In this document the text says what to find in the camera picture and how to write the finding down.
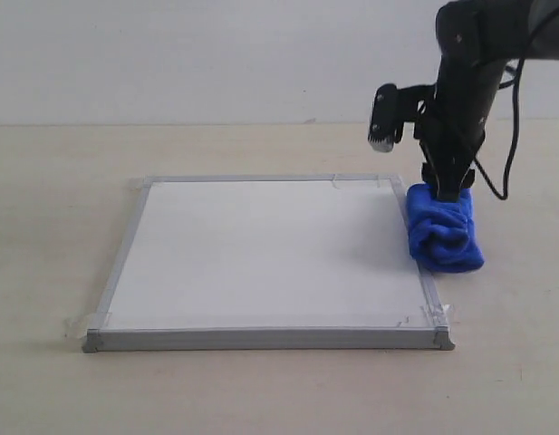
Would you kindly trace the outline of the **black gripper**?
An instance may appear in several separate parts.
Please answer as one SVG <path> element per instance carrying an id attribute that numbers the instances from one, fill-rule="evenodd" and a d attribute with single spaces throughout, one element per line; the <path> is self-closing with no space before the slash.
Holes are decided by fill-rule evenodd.
<path id="1" fill-rule="evenodd" d="M 458 202 L 461 181 L 473 181 L 472 169 L 484 143 L 490 113 L 490 87 L 436 83 L 419 85 L 415 100 L 414 138 L 425 161 L 422 181 L 435 187 L 435 199 Z"/>

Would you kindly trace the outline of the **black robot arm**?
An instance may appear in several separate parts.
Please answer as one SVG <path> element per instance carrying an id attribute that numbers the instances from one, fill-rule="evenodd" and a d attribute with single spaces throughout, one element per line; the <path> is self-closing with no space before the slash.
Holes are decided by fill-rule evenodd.
<path id="1" fill-rule="evenodd" d="M 415 136 L 425 156 L 422 178 L 434 199 L 456 202 L 471 186 L 471 165 L 507 64 L 559 61 L 559 1 L 451 1 L 436 16 L 441 52 L 432 96 Z"/>

